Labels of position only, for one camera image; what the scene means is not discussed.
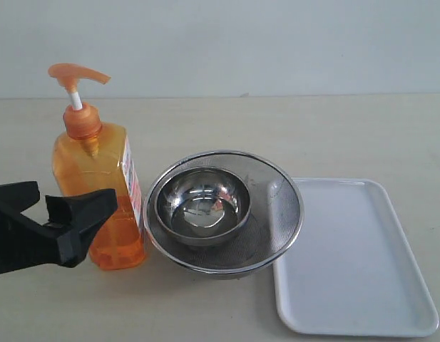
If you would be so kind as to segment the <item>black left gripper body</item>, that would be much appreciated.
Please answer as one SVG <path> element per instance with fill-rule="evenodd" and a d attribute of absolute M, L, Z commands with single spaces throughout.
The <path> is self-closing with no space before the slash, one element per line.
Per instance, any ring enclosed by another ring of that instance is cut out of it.
<path fill-rule="evenodd" d="M 73 267 L 69 230 L 0 214 L 0 274 L 43 264 Z"/>

